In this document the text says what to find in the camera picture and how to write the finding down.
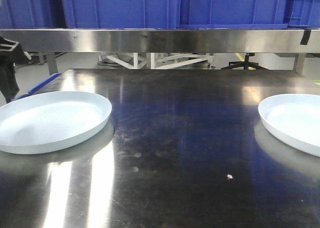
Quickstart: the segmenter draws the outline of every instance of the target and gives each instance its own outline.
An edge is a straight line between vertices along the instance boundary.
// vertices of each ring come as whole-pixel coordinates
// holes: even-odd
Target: table leg
[[[155,69],[156,67],[156,54],[154,52],[150,53],[150,68]]]
[[[138,53],[137,52],[134,52],[133,53],[133,66],[135,69],[139,69],[139,59],[138,59]]]
[[[43,52],[38,52],[38,56],[39,56],[39,60],[40,60],[40,63],[39,65],[44,65],[44,61],[45,61],[45,58],[44,58],[44,53]]]
[[[54,52],[47,52],[46,53],[46,61],[48,63],[49,67],[49,74],[52,75],[54,73],[58,72],[57,62],[56,62],[56,56]]]
[[[302,71],[304,69],[304,61],[306,59],[306,54],[305,53],[299,53],[295,57],[295,62],[294,62],[294,67],[293,70],[299,74],[302,74]]]

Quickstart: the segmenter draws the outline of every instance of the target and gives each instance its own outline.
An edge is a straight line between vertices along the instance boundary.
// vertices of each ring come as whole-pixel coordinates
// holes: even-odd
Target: stainless steel table
[[[320,94],[293,71],[70,69],[39,93],[61,90],[107,97],[112,141],[108,123],[63,151],[0,153],[0,227],[320,226],[319,158],[257,111],[271,95]]]
[[[271,52],[295,53],[302,73],[306,53],[320,53],[320,29],[0,29],[26,51],[46,52],[50,74],[54,52]]]

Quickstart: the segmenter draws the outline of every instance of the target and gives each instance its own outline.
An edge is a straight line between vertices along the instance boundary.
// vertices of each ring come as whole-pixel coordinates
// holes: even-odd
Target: floor
[[[59,72],[65,72],[69,68],[114,68],[119,67],[101,66],[98,65],[97,53],[66,53],[56,59]],[[218,53],[216,54],[216,69],[227,66],[229,61],[240,61],[239,57],[234,53]],[[272,70],[292,70],[294,65],[294,58],[279,57],[273,53],[256,54],[251,58],[253,62],[259,62]],[[310,80],[320,80],[320,58],[306,58],[304,63],[303,76]],[[179,69],[208,69],[206,63],[199,63],[185,66]],[[17,96],[25,94],[30,88],[40,83],[49,76],[48,65],[17,65],[16,80],[20,87],[20,92]],[[5,105],[6,101],[0,95],[0,106]]]

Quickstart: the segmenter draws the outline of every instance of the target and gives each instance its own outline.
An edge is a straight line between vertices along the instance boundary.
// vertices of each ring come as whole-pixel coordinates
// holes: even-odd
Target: metal tabletop
[[[320,226],[319,158],[257,111],[268,96],[320,94],[293,71],[70,69],[39,93],[66,90],[107,97],[111,122],[62,151],[0,153],[0,227]]]

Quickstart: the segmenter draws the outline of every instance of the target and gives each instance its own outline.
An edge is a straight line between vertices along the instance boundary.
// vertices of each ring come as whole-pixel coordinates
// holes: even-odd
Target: white metal frame
[[[145,65],[150,69],[171,69],[177,68],[197,62],[208,61],[209,67],[215,67],[215,56],[212,53],[191,54],[191,53],[147,53],[146,57],[139,56],[138,53],[121,53],[133,58],[133,65],[128,62],[115,57],[112,53],[99,53],[99,62],[103,61],[103,57],[116,62],[117,64],[129,69],[141,69]],[[192,58],[190,60],[180,61],[181,58]]]

